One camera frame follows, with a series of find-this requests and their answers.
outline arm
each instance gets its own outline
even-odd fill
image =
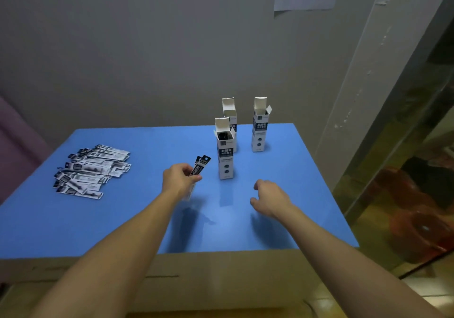
[[[275,183],[259,179],[254,209],[277,219],[349,318],[441,318],[443,315],[361,252],[318,226]]]
[[[162,192],[139,214],[91,248],[34,309],[32,318],[124,317],[155,256],[176,204],[201,176],[177,164]]]

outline white cardboard box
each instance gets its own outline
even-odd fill
[[[253,152],[262,152],[265,149],[266,130],[272,108],[266,108],[266,97],[255,97],[253,120]]]
[[[219,178],[233,178],[233,147],[235,145],[235,129],[230,130],[229,118],[214,119],[216,142],[218,143]]]
[[[223,111],[224,117],[229,118],[229,125],[230,130],[232,128],[235,130],[236,133],[236,109],[235,109],[235,99],[232,98],[223,98]],[[233,143],[233,152],[236,152],[236,136]]]

